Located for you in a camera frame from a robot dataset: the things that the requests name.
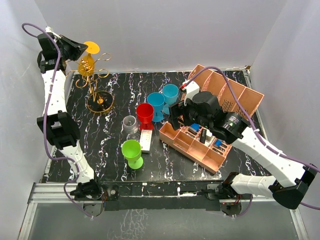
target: plastic cup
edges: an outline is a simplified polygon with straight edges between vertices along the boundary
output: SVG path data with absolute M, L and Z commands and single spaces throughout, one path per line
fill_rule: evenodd
M 162 93 L 166 103 L 166 105 L 163 106 L 163 112 L 169 115 L 169 105 L 174 104 L 177 101 L 179 88 L 174 84 L 167 84 L 163 87 Z
M 136 115 L 138 116 L 139 121 L 141 122 L 140 131 L 142 129 L 153 130 L 154 126 L 151 123 L 154 117 L 154 108 L 149 103 L 141 103 L 136 108 Z
M 159 92 L 153 92 L 148 96 L 147 101 L 154 109 L 152 121 L 155 123 L 162 121 L 164 119 L 164 115 L 161 110 L 164 108 L 165 97 Z
M 139 169 L 144 164 L 141 157 L 141 145 L 136 140 L 125 141 L 121 148 L 122 154 L 128 160 L 128 165 L 132 169 Z
M 135 134 L 138 131 L 138 121 L 134 116 L 126 116 L 122 121 L 122 125 L 127 134 Z

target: green cup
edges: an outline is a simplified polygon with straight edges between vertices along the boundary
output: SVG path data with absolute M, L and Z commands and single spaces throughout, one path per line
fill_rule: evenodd
M 138 141 L 133 139 L 125 141 L 121 151 L 125 159 L 128 160 L 130 168 L 139 169 L 144 164 L 144 160 L 141 157 L 141 145 Z

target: orange disc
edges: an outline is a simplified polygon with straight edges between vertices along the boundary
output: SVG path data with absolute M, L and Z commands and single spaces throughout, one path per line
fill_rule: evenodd
M 88 46 L 88 48 L 86 49 L 86 51 L 87 51 L 89 54 L 97 54 L 97 53 L 100 51 L 99 45 L 96 44 L 96 43 L 93 42 L 93 41 L 86 41 L 84 44 Z

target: table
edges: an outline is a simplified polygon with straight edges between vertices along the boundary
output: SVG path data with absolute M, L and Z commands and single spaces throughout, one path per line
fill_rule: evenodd
M 227 70 L 228 78 L 247 86 L 242 70 Z M 144 72 L 113 73 L 99 80 L 98 89 L 114 96 L 114 109 L 108 114 L 96 114 L 86 108 L 89 97 L 87 87 L 77 88 L 75 82 L 81 77 L 73 75 L 67 111 L 78 123 L 81 133 L 80 144 L 88 163 L 101 182 L 114 181 L 203 181 L 224 180 L 230 172 L 246 175 L 267 176 L 269 172 L 242 151 L 232 148 L 225 162 L 216 174 L 208 172 L 197 163 L 159 140 L 159 130 L 168 116 L 154 124 L 150 154 L 143 153 L 144 165 L 138 170 L 128 167 L 121 153 L 121 144 L 129 139 L 140 139 L 140 131 L 126 134 L 122 130 L 122 120 L 127 115 L 136 116 L 136 108 L 146 102 L 147 96 L 159 92 L 166 84 L 181 86 L 189 72 Z M 253 120 L 258 128 L 260 123 L 255 114 Z M 61 157 L 55 150 L 53 155 Z M 52 162 L 48 174 L 42 182 L 66 182 L 74 174 L 67 161 Z

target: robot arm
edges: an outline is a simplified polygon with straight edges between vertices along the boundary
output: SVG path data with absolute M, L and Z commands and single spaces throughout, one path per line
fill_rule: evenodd
M 208 91 L 199 92 L 199 86 L 194 81 L 184 91 L 184 101 L 169 107 L 169 122 L 173 129 L 177 130 L 181 125 L 199 124 L 210 130 L 217 139 L 251 156 L 272 174 L 248 176 L 231 172 L 222 183 L 224 192 L 230 197 L 241 194 L 273 197 L 284 207 L 296 209 L 317 172 L 271 152 L 257 139 L 246 119 L 236 112 L 224 112 L 217 97 Z M 264 139 L 264 142 L 277 149 L 267 140 Z
M 94 170 L 89 166 L 86 157 L 80 146 L 80 131 L 78 124 L 67 113 L 65 102 L 65 82 L 66 82 L 66 60 L 76 61 L 87 48 L 86 45 L 74 42 L 64 36 L 58 36 L 50 28 L 46 32 L 56 41 L 60 48 L 61 60 L 58 71 L 55 74 L 54 87 L 51 92 L 51 99 L 47 110 L 47 140 L 53 146 L 60 150 L 66 157 L 74 160 L 68 160 L 72 170 L 78 175 L 76 190 L 70 194 L 77 197 L 94 198 L 101 193 L 101 187 L 97 181 Z M 42 73 L 45 92 L 45 104 L 47 104 L 52 84 L 54 66 L 57 62 L 57 50 L 52 42 L 44 35 L 37 36 L 42 51 L 38 57 L 38 65 Z M 43 132 L 44 115 L 37 118 L 37 125 Z

